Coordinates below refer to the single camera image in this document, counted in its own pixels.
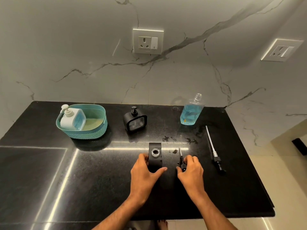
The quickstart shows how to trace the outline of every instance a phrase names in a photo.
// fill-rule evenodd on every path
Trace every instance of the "forearm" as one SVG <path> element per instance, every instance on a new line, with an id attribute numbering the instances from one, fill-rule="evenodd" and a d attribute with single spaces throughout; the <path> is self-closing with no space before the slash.
<path id="1" fill-rule="evenodd" d="M 237 228 L 217 209 L 204 193 L 197 201 L 194 201 L 200 211 L 208 230 L 237 230 Z"/>
<path id="2" fill-rule="evenodd" d="M 122 230 L 134 213 L 142 206 L 134 198 L 128 197 L 112 214 L 93 230 Z"/>

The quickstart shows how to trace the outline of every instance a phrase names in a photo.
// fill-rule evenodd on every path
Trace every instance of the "foot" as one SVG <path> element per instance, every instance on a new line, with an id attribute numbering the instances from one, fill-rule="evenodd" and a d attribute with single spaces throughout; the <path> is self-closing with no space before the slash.
<path id="1" fill-rule="evenodd" d="M 169 223 L 166 220 L 158 220 L 157 222 L 160 230 L 169 229 Z"/>

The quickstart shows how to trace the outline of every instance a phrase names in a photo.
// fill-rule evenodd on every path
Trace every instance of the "black soap dispenser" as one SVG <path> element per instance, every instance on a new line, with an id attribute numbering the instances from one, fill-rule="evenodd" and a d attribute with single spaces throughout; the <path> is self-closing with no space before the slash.
<path id="1" fill-rule="evenodd" d="M 124 125 L 128 133 L 137 131 L 147 124 L 147 116 L 140 110 L 137 111 L 136 106 L 132 106 L 131 108 L 132 111 L 126 113 L 123 117 Z"/>

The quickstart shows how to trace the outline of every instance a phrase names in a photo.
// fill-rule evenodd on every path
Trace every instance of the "white soap dispenser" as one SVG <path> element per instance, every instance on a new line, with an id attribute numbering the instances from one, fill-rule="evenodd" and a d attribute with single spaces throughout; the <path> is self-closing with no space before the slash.
<path id="1" fill-rule="evenodd" d="M 64 110 L 64 116 L 60 121 L 61 128 L 70 131 L 82 131 L 86 122 L 86 117 L 83 110 L 78 108 L 69 108 L 67 104 L 62 106 L 62 110 Z"/>

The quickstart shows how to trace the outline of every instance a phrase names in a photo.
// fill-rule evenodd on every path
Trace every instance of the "person's left hand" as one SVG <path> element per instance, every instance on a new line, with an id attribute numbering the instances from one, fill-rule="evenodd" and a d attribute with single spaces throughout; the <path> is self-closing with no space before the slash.
<path id="1" fill-rule="evenodd" d="M 129 198 L 143 205 L 149 197 L 152 187 L 158 178 L 167 170 L 167 167 L 158 169 L 155 173 L 149 172 L 146 163 L 148 154 L 141 153 L 131 169 L 131 186 Z"/>

